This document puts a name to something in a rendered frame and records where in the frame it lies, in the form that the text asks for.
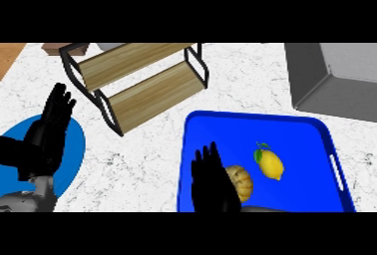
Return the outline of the grey sink basin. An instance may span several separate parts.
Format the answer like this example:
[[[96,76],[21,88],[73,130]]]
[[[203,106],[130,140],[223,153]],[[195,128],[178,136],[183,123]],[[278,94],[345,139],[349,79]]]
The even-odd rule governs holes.
[[[377,123],[377,43],[285,43],[291,105]]]

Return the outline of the wooden tiered shelf black frame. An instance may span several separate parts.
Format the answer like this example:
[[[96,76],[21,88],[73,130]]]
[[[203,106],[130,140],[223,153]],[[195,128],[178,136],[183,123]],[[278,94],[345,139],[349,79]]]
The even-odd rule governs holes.
[[[191,43],[127,43],[77,63],[70,52],[84,46],[73,43],[59,49],[68,78],[99,108],[111,130],[123,136],[133,128],[207,88],[209,68]],[[176,52],[185,59],[110,98],[101,88]]]

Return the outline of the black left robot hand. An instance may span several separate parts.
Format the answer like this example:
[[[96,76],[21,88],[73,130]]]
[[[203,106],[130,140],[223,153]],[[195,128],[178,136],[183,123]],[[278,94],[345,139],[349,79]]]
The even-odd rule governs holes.
[[[0,135],[0,165],[18,168],[18,179],[52,176],[61,166],[67,129],[76,100],[67,85],[58,83],[50,92],[42,117],[33,122],[24,139]]]

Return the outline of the blue tray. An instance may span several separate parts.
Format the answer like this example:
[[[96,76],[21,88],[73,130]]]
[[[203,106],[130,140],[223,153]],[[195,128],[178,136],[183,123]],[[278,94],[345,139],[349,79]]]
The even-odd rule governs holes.
[[[283,162],[278,180],[263,175],[253,159],[253,152],[263,143]],[[243,166],[251,176],[247,206],[296,212],[355,210],[330,131],[321,120],[194,111],[183,134],[179,212],[194,210],[189,167],[194,153],[210,144],[217,147],[222,164]]]

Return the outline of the grey object behind shelf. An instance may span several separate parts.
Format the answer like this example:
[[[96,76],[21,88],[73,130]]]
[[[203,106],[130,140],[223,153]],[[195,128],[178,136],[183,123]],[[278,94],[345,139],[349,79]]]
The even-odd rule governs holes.
[[[121,46],[121,43],[99,43],[99,49],[107,52]]]

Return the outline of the yellow lemon with leaf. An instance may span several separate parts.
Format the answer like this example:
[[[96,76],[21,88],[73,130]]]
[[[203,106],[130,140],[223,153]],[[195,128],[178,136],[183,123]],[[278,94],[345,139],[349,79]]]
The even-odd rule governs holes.
[[[259,165],[259,169],[268,178],[280,181],[284,172],[283,161],[265,142],[259,142],[256,146],[257,149],[253,152],[253,159]]]

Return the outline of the brown wooden board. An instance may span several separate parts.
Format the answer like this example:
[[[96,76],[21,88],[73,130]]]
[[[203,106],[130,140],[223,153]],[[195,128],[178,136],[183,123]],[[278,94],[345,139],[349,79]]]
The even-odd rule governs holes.
[[[24,50],[25,43],[0,43],[0,81]]]

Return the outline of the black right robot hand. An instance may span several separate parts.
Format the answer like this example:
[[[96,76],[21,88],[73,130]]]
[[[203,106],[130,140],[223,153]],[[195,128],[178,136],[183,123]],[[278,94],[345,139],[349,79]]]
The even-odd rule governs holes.
[[[222,167],[216,143],[197,150],[191,161],[191,199],[195,212],[238,212],[240,198]]]

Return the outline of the blue round plate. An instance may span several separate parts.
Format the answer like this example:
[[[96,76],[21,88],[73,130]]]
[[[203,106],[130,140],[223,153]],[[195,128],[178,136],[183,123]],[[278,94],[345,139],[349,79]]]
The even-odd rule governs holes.
[[[5,136],[22,139],[31,123],[40,118],[36,115],[24,119],[3,133]],[[62,196],[77,176],[86,153],[86,136],[76,120],[70,121],[65,137],[62,163],[53,175],[53,189],[58,197]],[[16,191],[33,191],[36,185],[18,180],[18,170],[13,166],[0,165],[0,196]]]

